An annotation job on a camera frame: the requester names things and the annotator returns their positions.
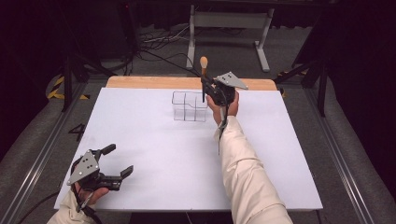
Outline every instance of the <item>white tabletop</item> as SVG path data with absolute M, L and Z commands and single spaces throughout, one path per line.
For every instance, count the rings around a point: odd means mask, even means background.
M 224 211 L 216 124 L 174 120 L 172 95 L 180 90 L 103 88 L 76 152 L 116 144 L 99 160 L 100 172 L 134 172 L 120 191 L 96 205 L 118 211 Z M 288 210 L 322 208 L 318 191 L 278 91 L 240 91 L 238 120 Z M 69 190 L 64 178 L 55 208 Z

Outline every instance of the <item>cable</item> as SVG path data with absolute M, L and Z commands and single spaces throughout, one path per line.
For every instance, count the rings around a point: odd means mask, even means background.
M 73 162 L 73 165 L 71 167 L 71 174 L 73 174 L 73 172 L 75 171 L 76 166 L 79 164 L 81 159 L 82 159 L 82 157 Z M 79 198 L 79 192 L 82 189 L 83 189 L 83 186 L 80 186 L 79 190 L 77 191 L 76 184 L 72 184 L 71 185 L 71 190 L 73 191 L 73 193 L 74 193 L 74 195 L 76 197 L 77 206 L 78 206 L 78 212 L 79 212 L 79 210 L 82 210 L 83 213 L 87 217 L 91 217 L 93 219 L 93 221 L 95 221 L 97 224 L 102 224 L 102 221 L 100 220 L 100 218 L 95 214 L 95 210 L 93 210 L 89 206 L 81 207 L 81 205 L 83 204 L 83 201 Z
M 187 212 L 186 212 L 186 216 L 187 216 L 187 219 L 189 220 L 189 223 L 192 224 L 190 216 L 189 216 L 189 214 Z
M 220 128 L 219 139 L 220 139 L 221 136 L 222 136 L 222 133 L 223 133 L 223 131 L 224 131 L 226 125 L 227 125 L 228 109 L 229 109 L 230 105 L 227 104 L 227 97 L 225 96 L 224 91 L 222 91 L 222 90 L 219 90 L 219 91 L 221 92 L 221 95 L 223 96 L 224 102 L 225 102 L 225 113 L 224 113 L 224 116 L 223 116 L 224 120 L 221 121 L 221 124 L 219 126 L 219 128 Z
M 131 69 L 129 70 L 129 73 L 128 73 L 128 63 L 125 65 L 125 70 L 123 71 L 125 77 L 126 77 L 126 76 L 130 76 L 130 75 L 132 74 L 132 70 L 133 70 L 133 68 L 134 68 L 133 57 L 134 57 L 134 56 L 131 56 Z
M 176 57 L 176 56 L 178 56 L 178 55 L 183 55 L 183 56 L 189 58 L 185 53 L 177 53 L 177 54 L 171 55 L 171 56 L 166 57 L 166 58 L 163 58 L 163 59 L 170 59 L 170 58 Z M 143 60 L 143 61 L 147 61 L 147 62 L 159 62 L 159 61 L 163 61 L 163 59 L 154 59 L 154 60 L 144 59 L 140 53 L 139 53 L 138 55 L 136 55 L 136 57 L 139 58 L 139 59 L 141 59 L 141 60 Z
M 128 63 L 130 63 L 133 60 L 133 57 L 130 57 L 126 62 L 118 64 L 116 66 L 113 67 L 108 67 L 106 68 L 109 71 L 117 71 L 120 70 L 121 68 L 125 67 L 126 65 L 128 65 Z M 97 71 L 96 69 L 92 69 L 89 67 L 85 67 L 85 69 L 87 69 L 87 71 L 91 74 L 102 74 L 101 72 Z
M 45 202 L 46 200 L 56 196 L 59 194 L 60 191 L 56 191 L 55 193 L 52 193 L 51 195 L 45 197 L 43 200 L 41 200 L 40 202 L 38 202 L 35 206 L 33 206 L 22 218 L 21 220 L 17 223 L 17 224 L 22 224 L 22 222 L 35 210 L 37 209 L 37 207 L 42 204 L 43 202 Z
M 322 224 L 320 212 L 319 212 L 319 210 L 316 210 L 316 211 L 317 211 L 317 216 L 318 216 L 319 224 Z
M 201 77 L 201 75 L 198 73 L 198 71 L 197 71 L 194 67 L 192 68 L 192 70 L 190 70 L 190 69 L 187 69 L 187 68 L 185 68 L 185 67 L 183 67 L 183 66 L 180 66 L 180 65 L 178 65 L 178 64 L 176 64 L 176 63 L 172 63 L 172 62 L 166 60 L 165 58 L 163 58 L 163 57 L 161 57 L 161 56 L 159 56 L 159 55 L 156 55 L 156 54 L 154 54 L 154 53 L 151 53 L 151 52 L 149 52 L 148 50 L 142 49 L 142 51 L 143 51 L 143 52 L 146 52 L 147 54 L 150 54 L 150 55 L 152 55 L 152 56 L 154 56 L 154 57 L 157 57 L 157 58 L 159 58 L 159 59 L 161 59 L 161 60 L 163 60 L 163 61 L 165 61 L 165 62 L 167 62 L 167 63 L 170 63 L 170 64 L 172 64 L 172 65 L 174 65 L 174 66 L 176 66 L 176 67 L 178 67 L 178 68 L 181 68 L 181 69 L 183 69 L 183 70 L 186 70 L 186 71 L 188 71 L 188 72 L 191 72 L 191 73 L 193 73 L 194 75 L 196 75 L 197 77 Z
M 161 36 L 164 32 L 161 32 L 157 37 L 154 37 L 154 35 L 150 33 L 145 33 L 144 36 L 145 38 L 141 38 L 142 44 L 145 44 L 144 46 L 141 46 L 141 49 L 161 49 L 165 47 L 166 45 L 170 43 L 174 43 L 180 39 L 186 39 L 184 38 L 184 35 L 187 33 L 187 29 L 190 26 L 186 26 L 180 31 L 177 31 L 177 33 L 174 35 L 172 32 L 169 32 L 166 36 Z
M 223 32 L 224 34 L 227 34 L 227 35 L 240 35 L 246 29 L 244 29 L 244 28 L 234 28 L 234 29 L 232 29 L 232 28 L 219 28 L 219 30 L 221 32 Z

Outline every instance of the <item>transparent plastic box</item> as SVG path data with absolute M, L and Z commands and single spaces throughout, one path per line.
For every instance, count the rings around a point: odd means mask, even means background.
M 174 120 L 206 121 L 207 102 L 202 102 L 202 93 L 174 91 L 172 97 Z

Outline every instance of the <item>beige jacket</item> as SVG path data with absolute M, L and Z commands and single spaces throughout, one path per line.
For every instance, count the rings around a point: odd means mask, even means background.
M 228 124 L 222 134 L 219 147 L 223 183 L 231 201 L 233 222 L 235 224 L 292 223 L 285 205 L 279 199 L 262 162 L 245 137 L 236 117 L 228 117 Z M 59 211 L 48 223 L 94 223 L 82 212 L 77 213 L 76 206 L 75 196 L 69 190 Z

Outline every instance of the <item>dark floor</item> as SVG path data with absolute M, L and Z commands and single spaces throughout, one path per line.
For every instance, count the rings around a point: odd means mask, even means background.
M 229 35 L 221 30 L 204 30 L 196 36 L 195 65 L 199 69 L 199 58 L 205 55 L 209 60 L 207 67 L 209 74 L 221 75 L 232 71 L 239 77 L 275 78 L 279 72 L 291 69 L 290 65 L 309 31 L 309 28 L 271 29 L 264 45 L 271 72 L 264 73 L 252 45 L 253 41 L 261 36 L 260 32 L 244 30 L 239 35 Z M 169 57 L 178 53 L 187 53 L 187 47 L 188 41 L 180 39 L 151 52 Z M 154 59 L 144 52 L 140 57 L 145 60 Z M 131 75 L 192 76 L 188 71 L 170 63 L 145 60 L 134 58 Z M 183 55 L 168 60 L 180 66 L 186 64 L 186 57 Z M 118 63 L 120 61 L 112 60 L 103 62 L 103 65 L 109 67 Z M 123 70 L 115 72 L 124 74 Z M 318 116 L 318 111 L 312 106 L 311 98 L 316 96 L 317 88 L 304 90 L 299 84 L 302 78 L 293 77 L 278 87 L 285 90 L 284 102 L 313 173 L 324 208 L 318 212 L 290 212 L 293 222 L 396 223 L 394 199 L 375 172 L 358 137 L 347 122 L 342 108 L 335 99 L 331 81 L 329 80 L 327 88 L 324 119 Z M 75 93 L 89 94 L 91 96 L 89 100 L 77 100 L 68 111 L 62 113 L 63 100 L 50 99 L 49 104 L 24 130 L 0 164 L 3 178 L 0 183 L 1 217 L 10 217 L 18 221 L 36 203 L 58 190 L 64 175 L 69 172 L 67 169 L 78 147 L 78 135 L 69 131 L 79 124 L 88 123 L 99 90 L 105 85 L 106 77 L 103 75 L 92 75 L 87 84 L 75 83 Z M 330 136 L 323 123 L 331 131 Z M 340 169 L 339 161 L 334 157 L 334 143 L 331 140 L 335 142 L 335 147 L 339 149 L 347 165 L 344 169 L 343 166 Z M 22 187 L 28 185 L 24 180 L 31 180 L 28 176 L 42 150 L 48 151 L 50 156 L 43 162 L 43 169 L 35 173 L 36 178 L 33 178 L 33 183 L 30 185 L 32 187 L 24 189 Z M 350 191 L 351 183 L 356 186 L 359 194 L 356 194 L 357 191 Z M 41 204 L 23 223 L 46 223 L 56 212 L 53 210 L 54 202 L 55 198 L 51 198 Z M 133 213 L 131 215 L 99 211 L 98 215 L 104 223 L 130 223 L 130 221 L 131 223 L 227 223 L 230 221 L 227 213 Z M 8 222 L 8 219 L 3 219 L 3 222 L 13 223 Z

